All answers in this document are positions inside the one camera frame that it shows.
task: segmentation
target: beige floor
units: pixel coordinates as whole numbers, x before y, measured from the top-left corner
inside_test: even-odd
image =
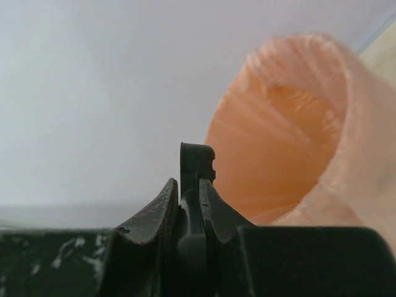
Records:
[[[396,87],[396,22],[393,22],[360,55],[375,73]]]

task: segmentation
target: plastic bag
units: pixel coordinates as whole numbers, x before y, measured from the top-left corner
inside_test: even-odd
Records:
[[[368,226],[396,251],[396,93],[330,36],[251,53],[205,142],[217,191],[256,225]]]

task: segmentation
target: translucent orange bag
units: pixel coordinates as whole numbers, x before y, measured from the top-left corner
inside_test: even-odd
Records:
[[[215,187],[257,225],[365,225],[396,251],[396,93],[327,35],[251,53],[205,141]]]

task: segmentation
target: black mechanical part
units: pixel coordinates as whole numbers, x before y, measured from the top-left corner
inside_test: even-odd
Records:
[[[181,145],[170,179],[113,230],[0,233],[4,296],[396,296],[396,263],[367,228],[257,227],[213,187],[213,150]]]

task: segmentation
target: orange plastic bag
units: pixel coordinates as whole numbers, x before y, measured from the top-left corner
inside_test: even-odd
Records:
[[[251,53],[205,142],[217,191],[253,223],[365,225],[396,251],[396,93],[333,38]]]

